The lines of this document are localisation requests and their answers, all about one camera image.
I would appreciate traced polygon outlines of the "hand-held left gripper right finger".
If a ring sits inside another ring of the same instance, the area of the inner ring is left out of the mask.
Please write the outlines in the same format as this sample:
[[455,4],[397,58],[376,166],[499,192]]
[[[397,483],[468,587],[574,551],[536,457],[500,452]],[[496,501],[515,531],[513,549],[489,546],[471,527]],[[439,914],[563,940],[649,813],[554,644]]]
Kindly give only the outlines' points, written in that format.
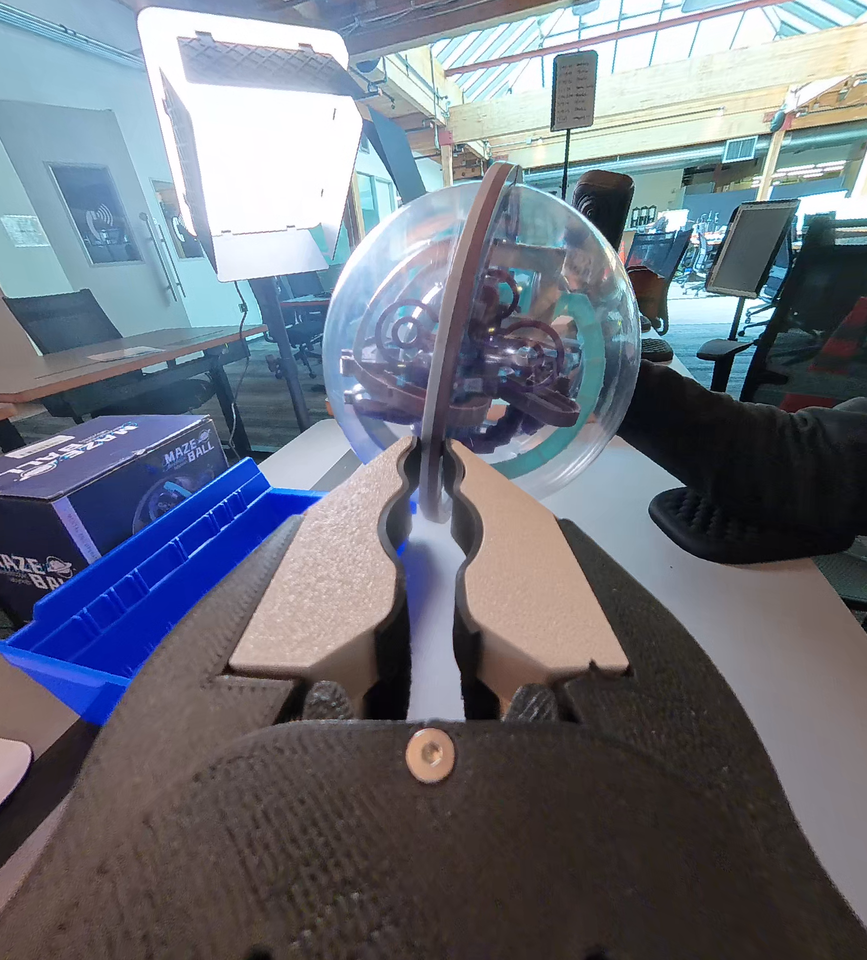
[[466,446],[449,441],[456,573],[453,654],[466,716],[500,716],[518,690],[554,688],[630,661],[559,519]]

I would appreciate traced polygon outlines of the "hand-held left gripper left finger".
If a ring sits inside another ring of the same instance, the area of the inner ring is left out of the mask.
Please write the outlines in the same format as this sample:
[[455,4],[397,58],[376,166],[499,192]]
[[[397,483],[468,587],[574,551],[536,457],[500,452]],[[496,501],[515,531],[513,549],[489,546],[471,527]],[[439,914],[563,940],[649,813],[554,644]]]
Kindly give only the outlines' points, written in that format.
[[229,660],[245,677],[332,682],[358,718],[403,718],[415,438],[396,440],[308,508]]

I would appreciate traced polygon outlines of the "clear plastic maze ball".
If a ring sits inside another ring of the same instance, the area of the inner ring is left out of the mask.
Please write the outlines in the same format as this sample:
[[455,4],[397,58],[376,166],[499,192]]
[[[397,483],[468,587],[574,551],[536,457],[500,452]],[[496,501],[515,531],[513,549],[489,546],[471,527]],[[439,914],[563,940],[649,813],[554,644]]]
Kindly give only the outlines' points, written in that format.
[[450,442],[538,499],[577,479],[630,406],[640,327],[605,235],[498,163],[355,249],[325,321],[325,387],[361,462],[416,441],[414,497],[441,521]]

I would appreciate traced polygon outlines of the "person's right forearm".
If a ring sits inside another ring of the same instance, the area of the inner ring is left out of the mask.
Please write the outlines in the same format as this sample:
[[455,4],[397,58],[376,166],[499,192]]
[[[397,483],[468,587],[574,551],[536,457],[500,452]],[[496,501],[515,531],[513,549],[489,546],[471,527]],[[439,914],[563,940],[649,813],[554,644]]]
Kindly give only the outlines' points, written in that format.
[[867,398],[791,413],[643,360],[619,437],[738,518],[867,536]]

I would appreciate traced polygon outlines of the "standing sign board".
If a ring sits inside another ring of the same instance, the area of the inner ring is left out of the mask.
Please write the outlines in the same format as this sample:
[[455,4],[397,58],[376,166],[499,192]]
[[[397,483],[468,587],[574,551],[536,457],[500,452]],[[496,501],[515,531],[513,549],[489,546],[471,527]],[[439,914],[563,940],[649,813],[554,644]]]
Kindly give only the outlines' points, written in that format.
[[552,133],[592,127],[597,76],[596,50],[565,52],[554,57],[549,118]]

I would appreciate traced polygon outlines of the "tablet on stand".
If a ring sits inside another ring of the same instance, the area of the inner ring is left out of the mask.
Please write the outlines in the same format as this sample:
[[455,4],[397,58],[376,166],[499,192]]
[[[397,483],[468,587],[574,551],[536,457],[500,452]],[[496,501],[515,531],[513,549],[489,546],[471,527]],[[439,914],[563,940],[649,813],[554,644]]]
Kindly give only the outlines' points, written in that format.
[[757,298],[789,238],[799,207],[799,198],[739,204],[707,272],[704,290],[747,300]]

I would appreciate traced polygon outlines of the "blue plastic bin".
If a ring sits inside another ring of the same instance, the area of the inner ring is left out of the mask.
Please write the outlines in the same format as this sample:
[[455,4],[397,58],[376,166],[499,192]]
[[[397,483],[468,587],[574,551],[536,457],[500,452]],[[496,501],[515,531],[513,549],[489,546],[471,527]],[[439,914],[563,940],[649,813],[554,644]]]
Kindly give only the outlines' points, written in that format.
[[34,606],[0,655],[103,726],[152,652],[206,594],[323,490],[239,462]]

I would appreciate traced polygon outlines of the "black light stand pole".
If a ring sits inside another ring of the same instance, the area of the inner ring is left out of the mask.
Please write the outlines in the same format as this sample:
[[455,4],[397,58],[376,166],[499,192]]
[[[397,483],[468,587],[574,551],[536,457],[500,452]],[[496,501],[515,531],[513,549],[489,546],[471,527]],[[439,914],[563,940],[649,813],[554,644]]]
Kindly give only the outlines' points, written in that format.
[[279,369],[290,395],[297,426],[301,432],[305,432],[311,427],[312,422],[300,383],[296,358],[285,326],[275,279],[272,276],[254,278],[248,283],[259,306],[262,322],[278,347]]

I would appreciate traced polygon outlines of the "black office chair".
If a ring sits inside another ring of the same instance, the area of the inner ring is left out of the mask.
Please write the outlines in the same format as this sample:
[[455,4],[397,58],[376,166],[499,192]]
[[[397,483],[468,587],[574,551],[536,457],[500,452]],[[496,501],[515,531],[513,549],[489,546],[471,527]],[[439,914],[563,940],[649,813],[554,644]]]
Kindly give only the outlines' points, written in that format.
[[[778,407],[788,391],[806,386],[812,360],[857,299],[867,296],[867,219],[812,218],[757,339],[739,399]],[[867,337],[840,380],[839,403],[867,398]]]
[[[123,335],[88,290],[64,294],[8,297],[4,303],[41,354],[121,340]],[[215,395],[208,379],[178,379],[166,370],[141,370],[67,390],[42,399],[54,417],[77,424],[103,416],[185,415]]]

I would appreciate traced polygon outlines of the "orange traffic cone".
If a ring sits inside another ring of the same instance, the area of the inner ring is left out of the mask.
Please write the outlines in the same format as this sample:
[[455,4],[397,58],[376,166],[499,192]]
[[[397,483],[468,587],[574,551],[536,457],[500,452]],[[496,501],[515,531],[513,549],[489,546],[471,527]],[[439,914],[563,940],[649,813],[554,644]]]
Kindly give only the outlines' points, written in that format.
[[840,401],[835,392],[867,340],[867,295],[857,298],[850,312],[824,342],[805,371],[806,386],[789,390],[780,410],[795,413],[809,407],[831,409]]

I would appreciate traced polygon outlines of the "dark printed cardboard box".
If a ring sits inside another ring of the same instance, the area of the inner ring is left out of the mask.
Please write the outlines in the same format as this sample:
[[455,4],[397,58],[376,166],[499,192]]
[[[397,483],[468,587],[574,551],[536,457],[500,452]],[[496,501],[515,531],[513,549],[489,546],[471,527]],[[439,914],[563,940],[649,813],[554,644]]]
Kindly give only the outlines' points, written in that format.
[[210,416],[122,414],[0,456],[0,605],[35,604],[228,469]]

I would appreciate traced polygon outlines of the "wooden office desk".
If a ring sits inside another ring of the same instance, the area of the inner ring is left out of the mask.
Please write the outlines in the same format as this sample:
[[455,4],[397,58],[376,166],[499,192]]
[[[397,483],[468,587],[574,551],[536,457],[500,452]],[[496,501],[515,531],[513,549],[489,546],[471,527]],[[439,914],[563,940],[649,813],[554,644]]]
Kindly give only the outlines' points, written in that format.
[[164,328],[24,359],[0,359],[0,403],[41,402],[133,371],[206,355],[267,331],[264,324]]

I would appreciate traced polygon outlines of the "bright studio light panel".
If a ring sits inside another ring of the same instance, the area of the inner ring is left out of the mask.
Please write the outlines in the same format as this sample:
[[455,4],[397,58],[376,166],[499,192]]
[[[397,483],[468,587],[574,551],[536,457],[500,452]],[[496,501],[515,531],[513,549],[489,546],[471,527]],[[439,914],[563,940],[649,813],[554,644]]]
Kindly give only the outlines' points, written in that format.
[[162,6],[137,29],[181,216],[217,278],[326,269],[364,123],[343,38]]

